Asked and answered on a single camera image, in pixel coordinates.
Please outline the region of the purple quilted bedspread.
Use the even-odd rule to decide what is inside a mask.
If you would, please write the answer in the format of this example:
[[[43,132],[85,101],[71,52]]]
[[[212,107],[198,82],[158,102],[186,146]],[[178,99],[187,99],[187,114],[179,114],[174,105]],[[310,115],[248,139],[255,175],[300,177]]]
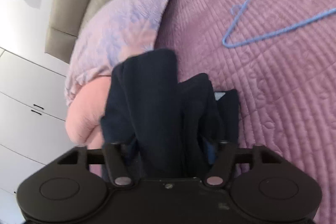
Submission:
[[[170,48],[185,81],[206,73],[236,89],[239,143],[263,144],[317,180],[316,223],[335,223],[335,16],[238,48],[222,38],[244,0],[171,0],[157,48]]]

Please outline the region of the navy striped zip hoodie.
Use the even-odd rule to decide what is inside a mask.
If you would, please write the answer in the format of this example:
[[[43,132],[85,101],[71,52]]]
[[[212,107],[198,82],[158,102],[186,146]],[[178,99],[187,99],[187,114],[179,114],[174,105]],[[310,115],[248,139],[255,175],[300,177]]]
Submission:
[[[220,142],[238,143],[238,93],[216,99],[205,73],[179,82],[175,53],[150,51],[112,70],[101,128],[135,179],[202,177]]]

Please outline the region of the pink floral pillow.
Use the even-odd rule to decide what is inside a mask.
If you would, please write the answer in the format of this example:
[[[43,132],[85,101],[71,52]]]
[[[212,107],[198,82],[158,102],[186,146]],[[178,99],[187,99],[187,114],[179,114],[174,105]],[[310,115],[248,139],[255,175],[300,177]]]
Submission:
[[[169,0],[111,0],[81,30],[75,42],[64,95],[66,104],[89,82],[109,76],[128,57],[154,48]]]

